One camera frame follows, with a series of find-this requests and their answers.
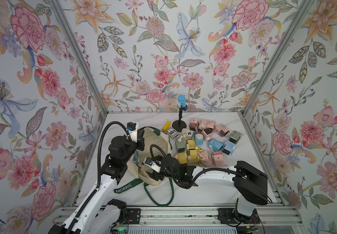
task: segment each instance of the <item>metal corner post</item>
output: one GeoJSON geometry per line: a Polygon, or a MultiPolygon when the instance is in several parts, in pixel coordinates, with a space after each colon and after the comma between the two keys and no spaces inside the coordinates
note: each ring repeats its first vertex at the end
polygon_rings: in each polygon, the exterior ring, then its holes
{"type": "Polygon", "coordinates": [[[49,2],[49,5],[52,7],[51,10],[54,12],[54,15],[56,17],[56,20],[58,21],[59,26],[63,29],[63,34],[68,40],[70,48],[74,52],[74,57],[78,61],[78,65],[80,66],[81,70],[84,73],[85,79],[87,80],[89,84],[89,88],[94,94],[94,99],[96,100],[97,105],[100,107],[102,114],[106,116],[107,108],[101,98],[100,92],[97,89],[97,86],[95,84],[91,71],[89,67],[87,66],[85,58],[82,55],[81,49],[79,48],[77,44],[76,38],[74,37],[74,34],[67,21],[67,17],[64,14],[61,4],[59,3],[58,0],[48,0],[48,2],[49,2]]]}

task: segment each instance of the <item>black cable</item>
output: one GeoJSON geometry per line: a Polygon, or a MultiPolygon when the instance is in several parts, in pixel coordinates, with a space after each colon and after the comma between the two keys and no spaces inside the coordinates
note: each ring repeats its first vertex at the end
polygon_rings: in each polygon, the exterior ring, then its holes
{"type": "Polygon", "coordinates": [[[92,191],[92,193],[87,197],[87,199],[85,200],[85,202],[82,204],[82,206],[80,207],[80,209],[78,210],[78,212],[76,213],[75,217],[73,218],[72,222],[70,223],[66,234],[69,234],[73,228],[73,226],[75,225],[75,223],[77,222],[78,218],[80,217],[81,213],[83,212],[83,210],[85,209],[85,207],[87,206],[87,204],[89,203],[89,201],[92,199],[92,197],[94,196],[94,194],[96,194],[96,192],[99,190],[100,185],[101,185],[101,151],[102,151],[102,143],[103,143],[103,138],[105,137],[105,134],[107,132],[107,130],[110,128],[111,125],[113,124],[118,124],[120,125],[123,130],[126,132],[128,140],[131,140],[131,136],[129,135],[129,132],[127,131],[127,129],[124,127],[124,125],[118,121],[113,121],[110,122],[108,125],[106,125],[106,127],[103,129],[102,134],[100,136],[100,142],[98,144],[98,152],[97,152],[97,186],[96,189],[94,189],[92,191]]]}

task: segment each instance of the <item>peony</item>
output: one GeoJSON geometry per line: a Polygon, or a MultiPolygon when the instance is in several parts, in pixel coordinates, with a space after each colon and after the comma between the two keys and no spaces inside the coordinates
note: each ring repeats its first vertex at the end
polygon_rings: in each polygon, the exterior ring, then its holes
{"type": "Polygon", "coordinates": [[[67,171],[62,171],[56,184],[56,196],[63,199],[71,190],[71,175],[67,171]]]}
{"type": "Polygon", "coordinates": [[[155,57],[155,68],[166,67],[169,60],[166,57],[157,55],[155,57]]]}
{"type": "Polygon", "coordinates": [[[29,205],[17,206],[9,211],[6,225],[4,227],[5,234],[21,234],[25,233],[30,226],[32,210],[29,205]]]}
{"type": "Polygon", "coordinates": [[[165,100],[165,98],[166,98],[166,93],[158,89],[151,90],[146,94],[146,99],[151,102],[157,103],[157,102],[165,100]]]}
{"type": "Polygon", "coordinates": [[[232,23],[236,23],[236,30],[246,30],[260,22],[269,9],[265,0],[243,0],[236,8],[232,23]]]}
{"type": "Polygon", "coordinates": [[[233,84],[231,85],[232,89],[240,88],[248,84],[257,76],[257,73],[250,73],[247,70],[242,70],[237,76],[231,77],[233,84]]]}
{"type": "Polygon", "coordinates": [[[159,37],[162,35],[165,31],[165,26],[163,25],[162,20],[160,20],[158,17],[151,17],[147,22],[146,22],[146,28],[150,32],[151,35],[154,37],[159,37]]]}
{"type": "Polygon", "coordinates": [[[309,143],[320,143],[325,137],[325,129],[314,121],[305,121],[300,129],[303,140],[309,143]]]}
{"type": "Polygon", "coordinates": [[[313,116],[314,120],[324,127],[335,125],[336,119],[334,117],[335,112],[330,105],[313,116]]]}
{"type": "Polygon", "coordinates": [[[66,126],[62,124],[62,121],[51,124],[51,128],[47,128],[47,131],[49,132],[46,138],[46,145],[52,146],[51,150],[57,150],[58,145],[67,143],[67,132],[66,126]]]}
{"type": "Polygon", "coordinates": [[[59,76],[51,69],[46,69],[41,76],[42,88],[45,93],[50,97],[55,97],[59,93],[61,83],[59,82],[59,76]]]}
{"type": "Polygon", "coordinates": [[[291,117],[288,117],[287,115],[281,114],[274,119],[275,128],[284,133],[287,132],[287,129],[290,126],[290,124],[291,124],[291,117]]]}
{"type": "Polygon", "coordinates": [[[182,85],[184,87],[189,87],[191,90],[195,90],[198,89],[200,87],[200,85],[203,85],[203,80],[204,78],[202,76],[200,76],[199,73],[194,74],[194,72],[192,72],[190,75],[187,74],[184,78],[183,78],[183,83],[182,85]]]}
{"type": "Polygon", "coordinates": [[[60,60],[64,48],[62,40],[59,38],[58,31],[56,31],[52,27],[47,27],[45,37],[46,48],[53,53],[55,58],[60,60]]]}
{"type": "Polygon", "coordinates": [[[217,63],[228,62],[231,58],[235,56],[236,49],[235,46],[231,43],[222,44],[217,52],[214,54],[214,60],[217,63]]]}
{"type": "Polygon", "coordinates": [[[283,155],[290,154],[292,152],[292,141],[289,135],[284,132],[278,131],[273,135],[274,147],[283,155]]]}
{"type": "Polygon", "coordinates": [[[154,77],[160,82],[166,82],[171,78],[171,72],[168,68],[158,68],[154,73],[154,77]]]}
{"type": "Polygon", "coordinates": [[[326,162],[325,168],[321,165],[317,166],[317,174],[322,178],[320,179],[320,190],[323,192],[329,192],[329,196],[334,199],[335,192],[337,194],[337,161],[334,163],[326,162]]]}
{"type": "Polygon", "coordinates": [[[36,13],[26,7],[15,8],[15,15],[11,16],[11,26],[17,38],[26,49],[28,46],[37,53],[45,44],[45,30],[36,13]]]}
{"type": "Polygon", "coordinates": [[[38,192],[34,195],[32,208],[32,218],[36,221],[42,220],[51,210],[54,204],[55,185],[47,182],[45,186],[38,188],[38,192]]]}
{"type": "Polygon", "coordinates": [[[259,22],[249,31],[248,44],[251,46],[263,42],[270,35],[273,28],[274,22],[269,19],[259,22]]]}
{"type": "Polygon", "coordinates": [[[151,90],[149,83],[147,81],[142,81],[137,83],[136,85],[136,92],[139,94],[147,94],[151,90]]]}
{"type": "Polygon", "coordinates": [[[63,110],[66,109],[66,105],[69,105],[71,103],[70,98],[67,95],[67,91],[62,88],[61,91],[58,94],[58,100],[59,100],[59,106],[62,107],[63,110]]]}
{"type": "Polygon", "coordinates": [[[84,77],[81,81],[76,82],[76,97],[77,99],[81,100],[82,104],[86,103],[86,98],[88,97],[87,89],[86,89],[86,81],[84,77]]]}

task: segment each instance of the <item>orange lily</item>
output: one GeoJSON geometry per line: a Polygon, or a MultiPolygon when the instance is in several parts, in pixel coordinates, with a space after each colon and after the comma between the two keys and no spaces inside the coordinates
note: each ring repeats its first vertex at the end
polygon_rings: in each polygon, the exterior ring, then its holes
{"type": "Polygon", "coordinates": [[[271,100],[271,102],[273,103],[273,109],[274,109],[274,112],[275,112],[275,113],[276,113],[276,110],[275,110],[275,106],[274,106],[274,99],[277,100],[277,101],[279,101],[279,100],[274,96],[274,94],[276,94],[276,92],[278,92],[278,90],[279,90],[279,88],[282,86],[282,84],[283,84],[283,82],[282,82],[281,85],[280,85],[280,86],[273,92],[273,94],[271,94],[271,93],[269,93],[269,92],[263,92],[263,93],[260,94],[260,95],[265,94],[265,97],[267,97],[267,99],[265,100],[265,103],[262,104],[262,105],[268,104],[268,103],[270,102],[270,100],[271,100]]]}
{"type": "Polygon", "coordinates": [[[125,80],[119,80],[119,81],[117,81],[113,67],[111,67],[111,69],[113,70],[114,81],[106,84],[105,88],[102,90],[102,92],[105,91],[108,86],[111,86],[111,87],[114,86],[114,90],[111,93],[113,93],[115,91],[115,89],[116,89],[116,92],[114,94],[114,96],[115,96],[118,93],[118,85],[121,85],[121,86],[124,86],[124,87],[127,87],[127,88],[131,88],[130,86],[126,86],[126,85],[124,85],[124,84],[121,83],[122,81],[125,81],[125,80]]]}

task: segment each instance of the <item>blue lily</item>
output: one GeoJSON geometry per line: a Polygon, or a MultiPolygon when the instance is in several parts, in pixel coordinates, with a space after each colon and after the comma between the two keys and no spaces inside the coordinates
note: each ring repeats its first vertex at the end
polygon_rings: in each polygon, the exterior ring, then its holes
{"type": "Polygon", "coordinates": [[[205,53],[202,52],[201,48],[198,46],[195,46],[193,42],[196,41],[197,37],[200,35],[200,27],[197,27],[196,29],[192,28],[192,30],[189,30],[189,32],[186,32],[186,28],[188,26],[188,20],[187,17],[183,12],[179,12],[177,14],[177,25],[176,30],[177,33],[179,33],[179,41],[183,43],[183,50],[180,54],[175,55],[176,59],[181,59],[184,57],[185,52],[187,49],[191,50],[192,53],[196,56],[202,56],[205,55],[205,53]]]}
{"type": "Polygon", "coordinates": [[[20,130],[20,124],[15,118],[15,114],[18,110],[29,111],[32,110],[36,104],[37,99],[30,100],[27,98],[19,101],[11,100],[13,98],[11,94],[11,88],[5,80],[0,79],[0,113],[7,115],[11,121],[11,129],[8,132],[8,137],[13,138],[20,130]]]}

